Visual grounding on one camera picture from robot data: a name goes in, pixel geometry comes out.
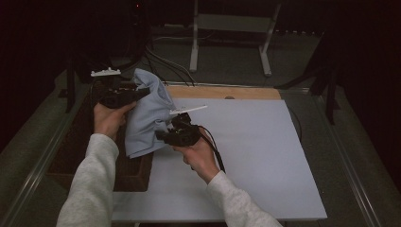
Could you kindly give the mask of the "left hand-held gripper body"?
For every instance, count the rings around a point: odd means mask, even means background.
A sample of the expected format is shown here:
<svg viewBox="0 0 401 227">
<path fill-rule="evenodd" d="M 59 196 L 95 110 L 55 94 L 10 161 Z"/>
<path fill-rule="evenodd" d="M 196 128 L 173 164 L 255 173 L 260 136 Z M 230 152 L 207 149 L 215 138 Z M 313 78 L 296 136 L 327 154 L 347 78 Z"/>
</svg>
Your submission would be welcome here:
<svg viewBox="0 0 401 227">
<path fill-rule="evenodd" d="M 91 77 L 99 80 L 104 86 L 102 97 L 99 102 L 109 109 L 119 109 L 137 100 L 134 89 L 123 88 L 121 86 L 122 77 L 119 69 L 111 67 L 100 71 L 92 71 Z"/>
</svg>

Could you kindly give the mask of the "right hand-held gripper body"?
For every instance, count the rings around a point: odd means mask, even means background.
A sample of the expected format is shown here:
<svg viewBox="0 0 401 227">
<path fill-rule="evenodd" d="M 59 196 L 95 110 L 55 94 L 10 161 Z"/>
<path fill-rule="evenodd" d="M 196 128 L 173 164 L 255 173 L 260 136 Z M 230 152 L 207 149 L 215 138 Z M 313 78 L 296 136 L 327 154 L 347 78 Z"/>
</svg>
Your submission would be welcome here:
<svg viewBox="0 0 401 227">
<path fill-rule="evenodd" d="M 190 112 L 206 108 L 206 105 L 199 107 L 181 107 L 170 113 L 172 129 L 170 132 L 171 145 L 177 147 L 188 147 L 195 145 L 201 139 L 201 132 L 198 125 L 191 123 Z"/>
</svg>

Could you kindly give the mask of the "light blue tank top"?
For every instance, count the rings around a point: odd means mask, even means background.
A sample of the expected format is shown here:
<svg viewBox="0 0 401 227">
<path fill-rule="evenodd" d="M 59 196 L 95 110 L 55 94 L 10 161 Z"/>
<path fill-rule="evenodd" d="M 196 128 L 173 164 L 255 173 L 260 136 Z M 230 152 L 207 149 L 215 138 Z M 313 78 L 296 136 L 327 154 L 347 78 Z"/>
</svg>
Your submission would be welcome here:
<svg viewBox="0 0 401 227">
<path fill-rule="evenodd" d="M 135 69 L 132 81 L 139 89 L 149 88 L 149 94 L 137 101 L 128 114 L 125 133 L 126 155 L 133 159 L 166 146 L 156 138 L 156 131 L 167 131 L 174 102 L 161 80 L 143 69 Z"/>
</svg>

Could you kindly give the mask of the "brown wicker basket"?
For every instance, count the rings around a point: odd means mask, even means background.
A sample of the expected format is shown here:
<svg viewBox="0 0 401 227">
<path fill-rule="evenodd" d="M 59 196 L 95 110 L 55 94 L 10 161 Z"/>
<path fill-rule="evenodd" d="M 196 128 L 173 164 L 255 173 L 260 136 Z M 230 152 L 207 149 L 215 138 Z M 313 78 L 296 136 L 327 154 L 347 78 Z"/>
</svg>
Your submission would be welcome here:
<svg viewBox="0 0 401 227">
<path fill-rule="evenodd" d="M 64 136 L 58 151 L 46 171 L 46 175 L 65 189 L 69 189 L 79 164 L 83 161 L 93 133 L 93 106 L 105 91 L 105 86 L 96 82 L 88 91 L 72 124 Z M 153 154 L 130 159 L 126 156 L 125 132 L 121 127 L 116 144 L 119 155 L 116 161 L 114 192 L 145 192 L 152 167 Z"/>
</svg>

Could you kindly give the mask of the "person's left hand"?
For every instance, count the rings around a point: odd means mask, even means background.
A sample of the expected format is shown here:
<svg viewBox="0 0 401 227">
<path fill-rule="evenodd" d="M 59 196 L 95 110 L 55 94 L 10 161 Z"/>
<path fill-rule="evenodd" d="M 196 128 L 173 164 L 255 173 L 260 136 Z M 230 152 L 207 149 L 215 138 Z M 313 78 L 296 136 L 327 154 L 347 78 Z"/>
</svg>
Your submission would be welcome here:
<svg viewBox="0 0 401 227">
<path fill-rule="evenodd" d="M 126 123 L 126 113 L 136 106 L 132 102 L 119 109 L 110 109 L 100 103 L 94 107 L 94 133 L 100 133 L 115 140 L 118 130 Z"/>
</svg>

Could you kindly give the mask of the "person's right hand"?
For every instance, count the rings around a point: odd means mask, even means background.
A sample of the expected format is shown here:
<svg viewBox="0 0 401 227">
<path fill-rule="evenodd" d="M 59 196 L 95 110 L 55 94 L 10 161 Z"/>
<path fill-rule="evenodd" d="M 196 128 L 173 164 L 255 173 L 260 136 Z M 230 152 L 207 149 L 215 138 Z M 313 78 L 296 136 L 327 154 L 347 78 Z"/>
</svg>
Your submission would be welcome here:
<svg viewBox="0 0 401 227">
<path fill-rule="evenodd" d="M 204 139 L 200 139 L 190 147 L 174 147 L 173 149 L 183 155 L 183 161 L 190 165 L 206 183 L 210 183 L 219 173 L 214 153 Z"/>
</svg>

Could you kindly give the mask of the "dark equipment with red light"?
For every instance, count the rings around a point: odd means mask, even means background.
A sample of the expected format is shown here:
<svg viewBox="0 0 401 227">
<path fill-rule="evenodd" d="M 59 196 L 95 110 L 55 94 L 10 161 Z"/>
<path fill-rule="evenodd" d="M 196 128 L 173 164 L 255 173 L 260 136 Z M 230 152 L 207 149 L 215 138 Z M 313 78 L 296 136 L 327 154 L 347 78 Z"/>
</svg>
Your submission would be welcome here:
<svg viewBox="0 0 401 227">
<path fill-rule="evenodd" d="M 110 57 L 141 59 L 149 39 L 147 0 L 98 0 L 97 20 Z"/>
</svg>

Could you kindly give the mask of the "white board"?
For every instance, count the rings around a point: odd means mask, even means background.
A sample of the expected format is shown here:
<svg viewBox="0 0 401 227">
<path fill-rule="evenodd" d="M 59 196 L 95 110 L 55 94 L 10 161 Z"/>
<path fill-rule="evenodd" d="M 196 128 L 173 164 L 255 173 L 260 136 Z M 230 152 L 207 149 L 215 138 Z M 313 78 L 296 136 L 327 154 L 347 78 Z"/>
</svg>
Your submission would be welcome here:
<svg viewBox="0 0 401 227">
<path fill-rule="evenodd" d="M 283 100 L 178 98 L 193 123 L 215 138 L 227 176 L 280 220 L 323 219 L 326 212 Z M 153 156 L 148 190 L 116 193 L 113 220 L 222 221 L 204 181 L 180 153 L 165 147 Z"/>
</svg>

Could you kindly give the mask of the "white metal stand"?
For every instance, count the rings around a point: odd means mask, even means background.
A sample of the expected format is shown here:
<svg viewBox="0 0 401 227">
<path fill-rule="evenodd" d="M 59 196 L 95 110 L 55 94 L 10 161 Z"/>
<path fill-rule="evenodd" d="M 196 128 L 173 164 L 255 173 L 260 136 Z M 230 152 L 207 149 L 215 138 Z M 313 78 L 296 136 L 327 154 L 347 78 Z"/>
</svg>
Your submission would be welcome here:
<svg viewBox="0 0 401 227">
<path fill-rule="evenodd" d="M 258 47 L 258 52 L 264 75 L 270 77 L 272 72 L 268 58 L 268 48 L 270 46 L 270 40 L 275 29 L 280 9 L 281 4 L 276 4 L 271 17 L 205 14 L 199 13 L 199 0 L 194 0 L 193 43 L 190 55 L 189 71 L 196 72 L 198 68 L 199 29 L 240 31 L 266 34 L 265 42 Z"/>
</svg>

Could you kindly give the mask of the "metal floor rail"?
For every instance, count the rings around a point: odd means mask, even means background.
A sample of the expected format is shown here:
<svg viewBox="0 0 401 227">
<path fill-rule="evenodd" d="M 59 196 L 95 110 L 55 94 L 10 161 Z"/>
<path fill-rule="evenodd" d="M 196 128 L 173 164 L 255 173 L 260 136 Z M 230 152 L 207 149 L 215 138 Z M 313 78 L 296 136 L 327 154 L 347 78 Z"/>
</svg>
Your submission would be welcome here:
<svg viewBox="0 0 401 227">
<path fill-rule="evenodd" d="M 326 131 L 329 134 L 330 140 L 335 146 L 336 151 L 340 156 L 340 164 L 343 172 L 347 178 L 347 181 L 351 187 L 354 197 L 357 201 L 357 205 L 365 222 L 368 227 L 382 227 L 381 221 L 379 220 L 375 209 L 366 193 L 364 186 L 356 172 L 354 165 L 347 153 L 347 149 L 340 140 L 340 137 L 335 127 L 329 122 L 325 114 L 325 102 L 321 96 L 312 96 L 312 100 L 319 112 L 320 119 L 324 124 Z"/>
<path fill-rule="evenodd" d="M 89 90 L 77 82 L 76 101 L 68 109 L 62 87 L 57 85 L 0 153 L 0 227 L 17 223 Z"/>
</svg>

